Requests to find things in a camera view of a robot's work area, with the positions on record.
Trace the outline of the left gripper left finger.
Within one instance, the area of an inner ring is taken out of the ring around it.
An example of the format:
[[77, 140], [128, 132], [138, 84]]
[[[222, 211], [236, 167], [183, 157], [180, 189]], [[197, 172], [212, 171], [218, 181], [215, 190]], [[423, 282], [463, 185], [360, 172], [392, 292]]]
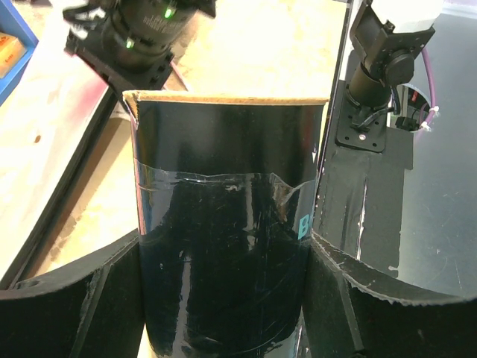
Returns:
[[2, 357], [137, 357], [139, 234], [1, 291]]

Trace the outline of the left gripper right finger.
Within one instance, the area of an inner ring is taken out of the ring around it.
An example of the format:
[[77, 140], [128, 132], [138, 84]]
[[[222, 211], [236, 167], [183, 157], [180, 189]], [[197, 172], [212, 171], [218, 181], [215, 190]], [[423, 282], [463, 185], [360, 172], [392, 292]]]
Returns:
[[303, 313], [312, 357], [475, 357], [476, 299], [394, 279], [310, 241]]

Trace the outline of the black shuttlecock tube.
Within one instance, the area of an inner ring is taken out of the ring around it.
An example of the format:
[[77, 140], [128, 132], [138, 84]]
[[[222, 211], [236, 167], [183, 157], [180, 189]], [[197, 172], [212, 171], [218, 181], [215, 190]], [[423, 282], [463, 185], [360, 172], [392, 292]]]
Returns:
[[127, 91], [158, 357], [291, 357], [325, 100]]

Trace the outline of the pink racket bag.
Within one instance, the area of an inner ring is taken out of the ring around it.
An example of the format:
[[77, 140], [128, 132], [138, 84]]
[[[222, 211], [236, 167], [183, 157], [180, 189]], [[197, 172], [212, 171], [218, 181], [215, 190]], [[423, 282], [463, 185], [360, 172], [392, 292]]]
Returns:
[[69, 29], [45, 31], [19, 85], [1, 106], [1, 288], [24, 265], [46, 208], [83, 146], [94, 115], [115, 100], [64, 50]]

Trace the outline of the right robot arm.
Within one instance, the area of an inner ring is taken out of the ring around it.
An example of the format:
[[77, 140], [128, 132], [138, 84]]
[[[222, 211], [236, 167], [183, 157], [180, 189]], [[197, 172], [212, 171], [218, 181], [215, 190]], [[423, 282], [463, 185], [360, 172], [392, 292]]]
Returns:
[[214, 1], [88, 1], [63, 10], [66, 51], [117, 92], [160, 90], [171, 74], [173, 42], [196, 12], [214, 18]]

